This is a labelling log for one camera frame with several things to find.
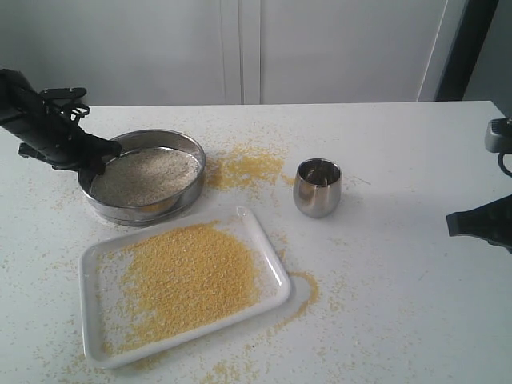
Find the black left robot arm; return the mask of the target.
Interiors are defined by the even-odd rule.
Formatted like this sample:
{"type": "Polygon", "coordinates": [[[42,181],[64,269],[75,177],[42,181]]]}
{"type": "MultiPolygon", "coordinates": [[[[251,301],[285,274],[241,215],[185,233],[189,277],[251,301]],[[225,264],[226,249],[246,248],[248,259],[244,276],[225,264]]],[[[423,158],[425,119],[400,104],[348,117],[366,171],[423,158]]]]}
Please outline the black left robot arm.
{"type": "Polygon", "coordinates": [[[105,173],[105,156],[118,157],[122,146],[85,132],[79,125],[90,113],[83,87],[37,92],[16,70],[1,70],[1,127],[21,140],[18,155],[55,170],[105,173]]]}

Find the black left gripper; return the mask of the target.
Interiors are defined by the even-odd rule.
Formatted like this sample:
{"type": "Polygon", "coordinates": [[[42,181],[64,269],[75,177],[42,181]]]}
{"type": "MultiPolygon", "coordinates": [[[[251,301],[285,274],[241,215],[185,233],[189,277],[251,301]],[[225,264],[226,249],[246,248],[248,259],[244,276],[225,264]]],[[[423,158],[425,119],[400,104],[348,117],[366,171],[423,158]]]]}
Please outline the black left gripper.
{"type": "Polygon", "coordinates": [[[45,104],[39,115],[25,113],[18,128],[22,143],[18,155],[33,158],[58,170],[83,170],[103,175],[105,156],[119,157],[119,142],[86,134],[79,121],[90,113],[81,102],[45,104]]]}

